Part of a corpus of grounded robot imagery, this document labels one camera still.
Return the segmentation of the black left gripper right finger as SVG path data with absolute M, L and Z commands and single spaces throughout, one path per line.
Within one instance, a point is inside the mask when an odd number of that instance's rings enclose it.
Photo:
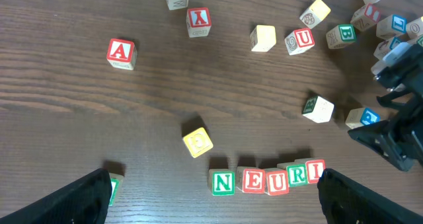
M 323 214 L 330 224 L 422 223 L 422 216 L 326 168 L 317 188 Z

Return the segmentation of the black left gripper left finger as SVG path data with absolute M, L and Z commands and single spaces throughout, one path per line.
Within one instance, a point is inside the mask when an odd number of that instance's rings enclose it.
M 1 218 L 2 224 L 104 224 L 112 194 L 107 170 L 98 168 L 48 196 Z

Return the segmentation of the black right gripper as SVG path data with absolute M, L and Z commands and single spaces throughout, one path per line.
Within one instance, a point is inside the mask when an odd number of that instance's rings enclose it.
M 403 44 L 398 49 L 397 60 L 375 76 L 390 91 L 378 102 L 397 114 L 389 121 L 349 130 L 348 135 L 407 172 L 414 160 L 422 161 L 422 46 Z

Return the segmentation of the blue P block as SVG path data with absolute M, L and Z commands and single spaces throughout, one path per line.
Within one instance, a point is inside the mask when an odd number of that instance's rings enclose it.
M 349 112 L 345 124 L 351 128 L 359 128 L 380 121 L 380 115 L 370 108 L 357 108 Z

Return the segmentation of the green R block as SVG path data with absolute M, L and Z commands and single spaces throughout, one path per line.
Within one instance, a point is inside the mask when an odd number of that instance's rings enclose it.
M 308 185 L 307 168 L 303 163 L 279 163 L 277 168 L 283 169 L 288 174 L 290 188 Z

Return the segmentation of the red E block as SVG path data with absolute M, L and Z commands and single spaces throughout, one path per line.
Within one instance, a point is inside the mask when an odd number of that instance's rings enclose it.
M 242 193 L 263 194 L 265 178 L 265 170 L 254 167 L 237 167 L 235 185 Z

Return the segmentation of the green N block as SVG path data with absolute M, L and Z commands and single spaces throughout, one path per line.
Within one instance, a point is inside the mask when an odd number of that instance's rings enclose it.
M 213 196 L 233 196 L 235 173 L 229 169 L 209 169 L 208 187 Z

